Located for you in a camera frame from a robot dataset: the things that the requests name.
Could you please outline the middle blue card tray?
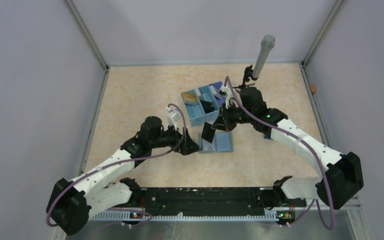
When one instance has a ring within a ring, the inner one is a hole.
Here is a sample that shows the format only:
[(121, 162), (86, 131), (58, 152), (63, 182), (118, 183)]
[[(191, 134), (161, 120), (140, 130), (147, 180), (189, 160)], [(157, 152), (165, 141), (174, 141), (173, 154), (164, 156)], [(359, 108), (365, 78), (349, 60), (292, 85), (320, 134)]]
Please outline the middle blue card tray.
[(205, 121), (209, 123), (214, 122), (219, 116), (220, 108), (210, 86), (198, 87), (195, 89), (195, 93), (205, 113)]

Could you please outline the grey cylinder on tripod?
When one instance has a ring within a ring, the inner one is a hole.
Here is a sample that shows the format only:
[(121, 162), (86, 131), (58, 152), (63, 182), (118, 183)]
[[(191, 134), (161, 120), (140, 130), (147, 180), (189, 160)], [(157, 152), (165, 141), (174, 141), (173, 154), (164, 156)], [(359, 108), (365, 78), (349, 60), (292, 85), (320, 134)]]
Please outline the grey cylinder on tripod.
[(255, 65), (253, 66), (253, 71), (251, 74), (251, 78), (253, 80), (256, 81), (259, 78), (269, 53), (275, 47), (275, 42), (276, 38), (271, 34), (265, 35), (261, 40), (260, 51), (258, 53), (257, 60), (255, 62)]

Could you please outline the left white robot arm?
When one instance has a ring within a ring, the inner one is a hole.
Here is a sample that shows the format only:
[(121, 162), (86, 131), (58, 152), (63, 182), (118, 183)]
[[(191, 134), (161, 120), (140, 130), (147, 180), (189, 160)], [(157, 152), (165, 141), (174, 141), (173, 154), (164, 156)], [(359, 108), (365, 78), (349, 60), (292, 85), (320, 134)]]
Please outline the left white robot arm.
[(134, 207), (140, 193), (133, 184), (113, 180), (133, 170), (146, 160), (156, 159), (171, 152), (187, 156), (200, 151), (190, 137), (187, 126), (179, 129), (178, 120), (186, 121), (180, 108), (170, 103), (166, 107), (168, 127), (162, 120), (148, 116), (140, 130), (124, 142), (108, 159), (71, 180), (58, 180), (46, 207), (46, 224), (60, 227), (67, 235), (78, 233), (96, 214), (111, 207), (126, 204)]

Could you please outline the purple card tray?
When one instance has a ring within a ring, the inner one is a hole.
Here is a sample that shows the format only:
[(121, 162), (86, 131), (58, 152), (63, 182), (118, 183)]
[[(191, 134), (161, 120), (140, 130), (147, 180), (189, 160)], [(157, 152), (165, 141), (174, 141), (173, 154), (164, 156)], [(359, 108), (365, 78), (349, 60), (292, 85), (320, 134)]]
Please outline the purple card tray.
[[(221, 81), (219, 81), (219, 82), (211, 83), (211, 84), (209, 84), (208, 86), (209, 86), (210, 91), (211, 91), (212, 94), (220, 93), (220, 94), (223, 95), (223, 93), (221, 92), (221, 87), (222, 87), (222, 85), (223, 85), (223, 83), (222, 83)], [(215, 98), (215, 101), (216, 101), (216, 103), (217, 103), (219, 106), (221, 106), (222, 104), (225, 103), (226, 99), (224, 99), (224, 100), (219, 100), (219, 99), (216, 99), (216, 98)]]

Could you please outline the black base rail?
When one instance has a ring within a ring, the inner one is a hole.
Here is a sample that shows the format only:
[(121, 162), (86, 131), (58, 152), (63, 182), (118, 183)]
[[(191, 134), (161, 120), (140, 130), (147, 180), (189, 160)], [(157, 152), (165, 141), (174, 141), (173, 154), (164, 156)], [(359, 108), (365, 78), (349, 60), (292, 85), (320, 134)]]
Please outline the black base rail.
[(288, 199), (271, 187), (148, 187), (115, 208), (144, 210), (154, 217), (245, 217), (306, 206), (305, 199)]

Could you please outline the green leather card holder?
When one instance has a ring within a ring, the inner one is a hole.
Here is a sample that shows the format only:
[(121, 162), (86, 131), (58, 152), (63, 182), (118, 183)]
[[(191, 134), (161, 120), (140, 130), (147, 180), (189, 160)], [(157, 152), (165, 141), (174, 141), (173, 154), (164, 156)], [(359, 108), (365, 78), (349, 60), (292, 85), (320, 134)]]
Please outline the green leather card holder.
[(212, 143), (209, 143), (199, 136), (199, 145), (199, 152), (201, 154), (234, 152), (233, 136), (231, 132), (216, 132)]

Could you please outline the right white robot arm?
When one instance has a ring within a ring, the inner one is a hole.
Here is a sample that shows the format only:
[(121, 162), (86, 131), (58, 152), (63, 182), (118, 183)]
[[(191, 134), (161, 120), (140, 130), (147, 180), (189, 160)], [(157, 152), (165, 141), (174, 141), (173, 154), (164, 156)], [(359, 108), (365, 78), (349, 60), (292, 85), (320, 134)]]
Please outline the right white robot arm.
[(284, 112), (268, 108), (255, 87), (243, 88), (238, 93), (240, 102), (227, 84), (219, 92), (225, 102), (213, 129), (230, 132), (238, 124), (250, 124), (265, 137), (288, 147), (316, 171), (317, 177), (286, 176), (277, 181), (274, 186), (278, 189), (273, 192), (277, 205), (287, 206), (293, 199), (315, 199), (339, 210), (363, 188), (361, 160), (355, 153), (341, 153), (307, 134)]

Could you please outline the small brown wall piece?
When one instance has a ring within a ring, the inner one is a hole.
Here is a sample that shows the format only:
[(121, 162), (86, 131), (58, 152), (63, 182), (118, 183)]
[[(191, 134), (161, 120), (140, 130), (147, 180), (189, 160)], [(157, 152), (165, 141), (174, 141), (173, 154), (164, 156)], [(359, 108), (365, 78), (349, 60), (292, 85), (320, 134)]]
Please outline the small brown wall piece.
[(317, 92), (317, 88), (314, 84), (309, 84), (309, 90), (311, 94), (315, 94)]

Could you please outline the light blue card tray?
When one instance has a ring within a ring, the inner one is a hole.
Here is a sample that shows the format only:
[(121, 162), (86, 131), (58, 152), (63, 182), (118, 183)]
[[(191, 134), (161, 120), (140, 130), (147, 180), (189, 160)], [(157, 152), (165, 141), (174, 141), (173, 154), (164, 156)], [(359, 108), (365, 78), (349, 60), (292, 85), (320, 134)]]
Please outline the light blue card tray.
[[(185, 91), (185, 92), (196, 94), (194, 89), (189, 90), (189, 91)], [(204, 121), (205, 121), (205, 113), (204, 113), (204, 110), (202, 108), (200, 100), (199, 100), (198, 105), (189, 105), (189, 104), (185, 104), (185, 103), (184, 103), (184, 105), (185, 105), (191, 126), (196, 127), (196, 126), (203, 125)]]

